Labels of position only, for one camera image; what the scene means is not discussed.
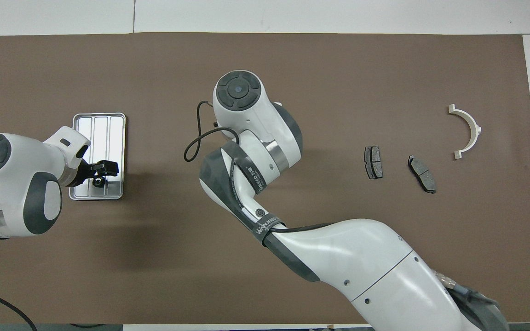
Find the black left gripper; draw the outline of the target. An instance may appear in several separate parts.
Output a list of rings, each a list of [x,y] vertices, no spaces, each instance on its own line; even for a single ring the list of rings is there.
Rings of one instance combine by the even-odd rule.
[[[82,146],[78,153],[77,159],[80,161],[79,166],[71,172],[71,176],[66,180],[66,187],[76,187],[81,185],[86,179],[98,177],[116,177],[119,174],[119,167],[116,162],[101,160],[95,164],[87,163],[83,160],[88,146]]]

